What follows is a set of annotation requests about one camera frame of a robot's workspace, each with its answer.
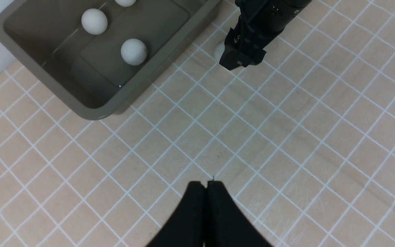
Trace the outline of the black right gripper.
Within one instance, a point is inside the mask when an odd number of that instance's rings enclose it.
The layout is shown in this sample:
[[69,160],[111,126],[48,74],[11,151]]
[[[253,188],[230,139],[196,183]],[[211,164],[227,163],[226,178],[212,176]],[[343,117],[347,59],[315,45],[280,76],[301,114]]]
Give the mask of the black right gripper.
[[237,0],[240,16],[224,39],[225,51],[220,65],[227,70],[258,65],[264,48],[282,33],[282,0]]

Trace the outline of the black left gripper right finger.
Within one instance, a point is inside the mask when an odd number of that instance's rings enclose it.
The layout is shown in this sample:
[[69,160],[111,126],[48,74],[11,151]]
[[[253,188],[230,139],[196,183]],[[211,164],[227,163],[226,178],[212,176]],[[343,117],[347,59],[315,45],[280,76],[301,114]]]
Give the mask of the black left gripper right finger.
[[221,181],[208,181],[205,210],[204,246],[272,246],[240,211]]

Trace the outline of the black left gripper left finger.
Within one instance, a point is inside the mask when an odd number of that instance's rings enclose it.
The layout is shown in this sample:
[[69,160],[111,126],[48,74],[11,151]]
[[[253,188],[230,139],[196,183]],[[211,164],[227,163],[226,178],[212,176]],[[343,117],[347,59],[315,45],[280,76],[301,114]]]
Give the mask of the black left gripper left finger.
[[202,247],[205,187],[191,181],[177,208],[148,247]]

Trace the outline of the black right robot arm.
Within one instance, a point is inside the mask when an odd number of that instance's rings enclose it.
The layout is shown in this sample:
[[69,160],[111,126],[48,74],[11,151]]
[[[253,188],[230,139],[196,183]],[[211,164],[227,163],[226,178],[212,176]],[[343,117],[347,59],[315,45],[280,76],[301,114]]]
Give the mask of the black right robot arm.
[[217,45],[215,60],[229,71],[260,64],[266,55],[265,47],[309,4],[309,0],[235,1],[240,16]]

